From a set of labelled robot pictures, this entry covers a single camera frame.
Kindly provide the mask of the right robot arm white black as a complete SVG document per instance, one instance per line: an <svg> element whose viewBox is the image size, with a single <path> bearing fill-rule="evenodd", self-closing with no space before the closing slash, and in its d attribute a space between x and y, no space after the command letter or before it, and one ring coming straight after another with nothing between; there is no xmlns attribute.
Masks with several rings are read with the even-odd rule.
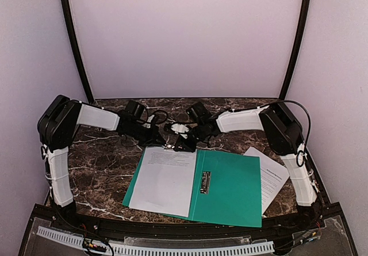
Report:
<svg viewBox="0 0 368 256"><path fill-rule="evenodd" d="M297 205L310 207L317 199L306 168L307 138L302 125L287 107L289 101L277 101L248 109L228 109L212 114L197 102L187 109L190 122L174 122L169 131L178 135L174 149L193 152L197 143L235 131L263 131L269 147L286 166L296 193Z"/></svg>

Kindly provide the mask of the white paper sheet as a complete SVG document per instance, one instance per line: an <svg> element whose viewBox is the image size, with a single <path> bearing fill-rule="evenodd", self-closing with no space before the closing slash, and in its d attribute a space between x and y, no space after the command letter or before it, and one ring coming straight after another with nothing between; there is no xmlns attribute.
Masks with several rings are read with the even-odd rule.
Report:
<svg viewBox="0 0 368 256"><path fill-rule="evenodd" d="M146 148L129 207L188 217L196 158L196 152Z"/></svg>

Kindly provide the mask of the green plastic folder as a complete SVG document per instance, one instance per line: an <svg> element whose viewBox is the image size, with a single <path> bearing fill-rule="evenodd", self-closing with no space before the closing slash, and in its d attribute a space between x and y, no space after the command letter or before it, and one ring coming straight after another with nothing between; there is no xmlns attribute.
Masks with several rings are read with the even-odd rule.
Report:
<svg viewBox="0 0 368 256"><path fill-rule="evenodd" d="M163 215L189 221L260 228L262 226L260 159L212 150L195 152L197 158L188 217ZM122 202L126 207L129 207L142 159L143 156ZM208 194L200 193L203 171L211 172Z"/></svg>

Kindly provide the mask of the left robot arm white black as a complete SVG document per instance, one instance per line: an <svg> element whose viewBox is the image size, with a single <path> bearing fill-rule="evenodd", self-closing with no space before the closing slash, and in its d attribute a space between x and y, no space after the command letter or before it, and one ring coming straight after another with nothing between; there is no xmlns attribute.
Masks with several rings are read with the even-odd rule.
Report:
<svg viewBox="0 0 368 256"><path fill-rule="evenodd" d="M74 203L68 172L68 150L80 125L117 132L135 139L139 146L164 146L155 115L143 120L145 107L130 100L125 109L114 112L58 95L37 123L45 174L53 201L61 208Z"/></svg>

